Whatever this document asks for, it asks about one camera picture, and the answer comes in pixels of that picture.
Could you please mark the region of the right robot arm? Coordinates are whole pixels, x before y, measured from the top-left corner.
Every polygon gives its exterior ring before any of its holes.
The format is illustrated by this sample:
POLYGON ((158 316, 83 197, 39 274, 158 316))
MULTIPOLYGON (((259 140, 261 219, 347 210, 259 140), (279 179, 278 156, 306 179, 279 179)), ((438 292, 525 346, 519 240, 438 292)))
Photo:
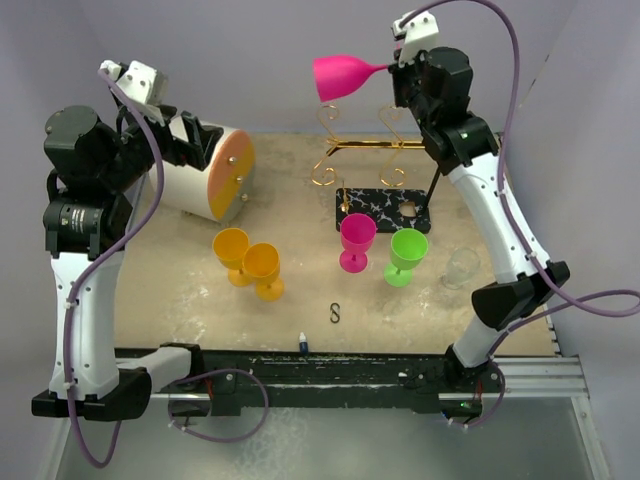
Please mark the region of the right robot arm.
POLYGON ((471 295, 474 316, 448 348, 446 383, 467 391, 480 379, 479 366, 514 322, 531 316, 570 277, 540 246, 499 169, 499 146, 481 117, 468 109, 473 70, 468 56, 451 47, 418 50, 410 60, 395 50, 388 71, 396 106, 415 119, 426 153, 462 196, 487 246, 495 280, 471 295))

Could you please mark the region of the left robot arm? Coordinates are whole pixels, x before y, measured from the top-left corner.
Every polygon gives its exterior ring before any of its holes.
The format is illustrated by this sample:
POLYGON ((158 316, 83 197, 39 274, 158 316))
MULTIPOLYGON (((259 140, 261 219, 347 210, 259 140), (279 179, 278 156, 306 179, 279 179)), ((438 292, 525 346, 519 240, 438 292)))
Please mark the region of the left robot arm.
POLYGON ((137 121, 121 107, 110 127, 91 107, 75 105, 46 122, 44 152, 53 168, 43 226, 56 279, 58 339, 49 386, 31 400, 35 416, 133 420, 165 385, 194 392, 205 382, 194 344, 165 343, 131 364, 116 362, 115 289, 133 212, 126 193, 155 163, 145 134, 170 164, 203 170, 224 133, 171 106, 160 114, 137 121))

